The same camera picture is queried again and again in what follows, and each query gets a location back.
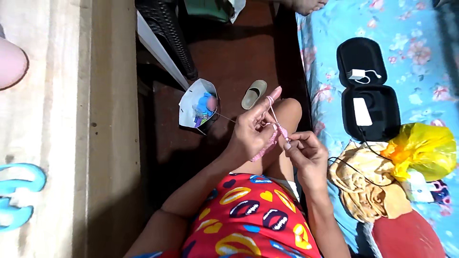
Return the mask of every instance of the hand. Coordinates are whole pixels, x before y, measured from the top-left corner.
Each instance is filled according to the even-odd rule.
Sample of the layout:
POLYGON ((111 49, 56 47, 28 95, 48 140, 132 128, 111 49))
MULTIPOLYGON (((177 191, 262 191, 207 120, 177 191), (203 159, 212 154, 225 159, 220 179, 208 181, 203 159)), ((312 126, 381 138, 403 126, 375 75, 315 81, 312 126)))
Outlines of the hand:
POLYGON ((289 135, 292 141, 285 143, 285 155, 298 169, 298 180, 305 190, 327 189, 327 148, 311 132, 297 132, 289 135))
MULTIPOLYGON (((282 88, 277 87, 271 94, 274 100, 279 98, 282 88)), ((263 149, 274 134, 274 127, 266 123, 276 123, 268 113, 271 103, 263 98, 249 111, 236 119, 231 140, 222 155, 226 155, 237 165, 252 159, 263 149)))

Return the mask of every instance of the charger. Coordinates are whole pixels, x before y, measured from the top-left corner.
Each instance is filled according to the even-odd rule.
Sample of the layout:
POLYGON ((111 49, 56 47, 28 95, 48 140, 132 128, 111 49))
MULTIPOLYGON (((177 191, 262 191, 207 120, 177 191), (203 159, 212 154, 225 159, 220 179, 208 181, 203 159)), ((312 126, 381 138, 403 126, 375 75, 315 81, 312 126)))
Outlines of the charger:
POLYGON ((363 77, 365 77, 365 70, 352 69, 351 71, 347 72, 347 78, 349 80, 360 80, 363 77))
POLYGON ((360 80, 361 78, 367 77, 365 74, 367 72, 373 72, 375 73, 376 77, 380 79, 382 76, 380 76, 375 70, 362 70, 362 69, 352 69, 351 71, 347 72, 347 78, 349 80, 360 80))

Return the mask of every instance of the plastic bag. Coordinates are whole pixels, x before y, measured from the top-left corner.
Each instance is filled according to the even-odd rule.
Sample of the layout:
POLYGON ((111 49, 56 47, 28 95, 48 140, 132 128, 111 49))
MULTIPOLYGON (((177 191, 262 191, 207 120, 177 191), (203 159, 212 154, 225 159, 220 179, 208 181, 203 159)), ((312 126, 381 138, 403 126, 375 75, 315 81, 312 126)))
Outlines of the plastic bag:
POLYGON ((455 168, 456 141, 448 127, 408 123, 381 155, 392 160, 391 174, 399 181, 410 178, 408 167, 421 172, 426 181, 435 181, 455 168))

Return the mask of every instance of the towel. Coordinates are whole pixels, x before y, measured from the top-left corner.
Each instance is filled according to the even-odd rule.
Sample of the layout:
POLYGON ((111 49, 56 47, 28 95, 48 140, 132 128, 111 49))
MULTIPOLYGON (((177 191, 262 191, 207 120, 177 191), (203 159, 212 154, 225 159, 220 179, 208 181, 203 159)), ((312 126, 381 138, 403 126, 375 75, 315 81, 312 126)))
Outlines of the towel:
MULTIPOLYGON (((385 142, 373 144, 371 148, 375 152, 387 146, 385 142)), ((394 180, 390 175, 394 169, 392 162, 374 154, 366 144, 352 141, 339 158, 359 171, 340 160, 329 169, 329 179, 341 189, 341 201, 355 219, 373 223, 380 217, 394 219, 412 211, 400 184, 397 181, 391 184, 394 180)))

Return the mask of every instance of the bed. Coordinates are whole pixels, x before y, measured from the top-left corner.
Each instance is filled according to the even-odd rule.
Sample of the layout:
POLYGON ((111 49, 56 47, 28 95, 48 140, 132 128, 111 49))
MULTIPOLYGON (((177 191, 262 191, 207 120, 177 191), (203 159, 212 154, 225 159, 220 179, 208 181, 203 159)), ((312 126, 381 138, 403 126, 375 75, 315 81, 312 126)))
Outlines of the bed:
MULTIPOLYGON (((345 40, 366 37, 381 47, 402 124, 447 126, 459 136, 459 33, 453 6, 434 9, 429 0, 330 0, 324 9, 296 14, 298 41, 311 96, 313 130, 337 157, 351 140, 344 129, 336 49, 345 40)), ((452 204, 412 204, 433 227, 446 254, 459 257, 459 175, 443 180, 452 204)), ((348 215, 338 189, 329 183, 335 217, 356 253, 371 255, 360 223, 348 215)))

